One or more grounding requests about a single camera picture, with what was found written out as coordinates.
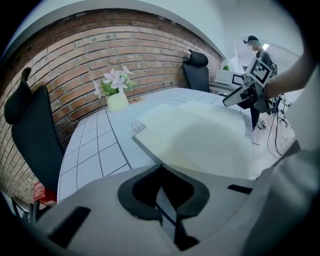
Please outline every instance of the white device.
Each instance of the white device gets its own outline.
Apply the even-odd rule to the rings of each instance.
[[[238,88],[244,80],[240,73],[219,69],[215,74],[215,82]]]

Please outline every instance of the chair backrest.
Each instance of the chair backrest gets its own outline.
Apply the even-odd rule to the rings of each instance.
[[[182,62],[188,86],[192,90],[210,93],[208,58],[200,52],[189,51],[191,52],[189,61]]]
[[[30,72],[31,68],[22,72],[19,87],[5,104],[5,120],[12,125],[13,142],[34,175],[47,189],[57,192],[64,153],[55,130],[48,90],[40,86],[32,94],[26,82]]]

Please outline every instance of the brick wall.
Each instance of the brick wall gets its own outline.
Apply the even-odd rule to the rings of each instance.
[[[184,27],[155,15],[129,10],[79,13],[51,24],[26,41],[7,62],[1,78],[0,185],[9,196],[32,201],[36,177],[25,163],[4,118],[6,100],[19,86],[22,70],[31,67],[28,84],[49,91],[56,131],[63,147],[85,116],[106,107],[94,94],[92,80],[126,65],[138,84],[128,98],[170,87],[186,87],[182,61],[188,49],[209,59],[209,79],[215,78],[221,57]]]

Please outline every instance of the white table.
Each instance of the white table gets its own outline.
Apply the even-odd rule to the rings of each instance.
[[[61,165],[58,202],[91,181],[155,164],[132,139],[137,134],[132,128],[132,122],[137,121],[146,111],[160,104],[179,106],[190,101],[224,107],[222,96],[183,88],[161,90],[142,97],[145,100],[125,109],[111,112],[105,108],[79,122]],[[245,135],[251,138],[250,109],[243,110],[238,105],[229,108],[243,114]]]

